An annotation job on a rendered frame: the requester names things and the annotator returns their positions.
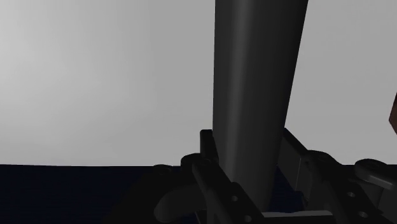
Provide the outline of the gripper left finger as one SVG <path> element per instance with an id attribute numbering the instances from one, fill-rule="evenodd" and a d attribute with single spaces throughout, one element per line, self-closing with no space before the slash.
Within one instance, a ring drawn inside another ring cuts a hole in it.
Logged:
<path id="1" fill-rule="evenodd" d="M 204 224 L 264 224 L 264 217 L 239 184 L 218 164 L 211 130 L 200 131 L 200 151 L 185 155 L 178 172 L 155 165 L 109 215 L 109 224 L 182 224 L 205 211 Z"/>

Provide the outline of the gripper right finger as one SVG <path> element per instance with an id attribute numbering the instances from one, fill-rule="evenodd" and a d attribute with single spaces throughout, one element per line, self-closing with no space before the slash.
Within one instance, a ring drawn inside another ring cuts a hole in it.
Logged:
<path id="1" fill-rule="evenodd" d="M 277 166 L 306 210 L 329 211 L 336 224 L 397 224 L 397 165 L 371 158 L 342 165 L 284 129 Z"/>

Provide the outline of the dark grey cylinder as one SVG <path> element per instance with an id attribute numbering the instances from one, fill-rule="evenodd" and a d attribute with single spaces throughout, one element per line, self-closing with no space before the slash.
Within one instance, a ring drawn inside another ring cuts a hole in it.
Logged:
<path id="1" fill-rule="evenodd" d="M 215 0 L 212 131 L 219 165 L 270 204 L 309 0 Z"/>

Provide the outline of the brown object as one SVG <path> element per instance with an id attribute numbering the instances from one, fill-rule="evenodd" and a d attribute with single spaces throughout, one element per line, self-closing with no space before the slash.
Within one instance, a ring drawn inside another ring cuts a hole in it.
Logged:
<path id="1" fill-rule="evenodd" d="M 394 133 L 397 135 L 397 93 L 394 97 L 391 112 L 389 114 L 389 124 L 392 126 Z"/>

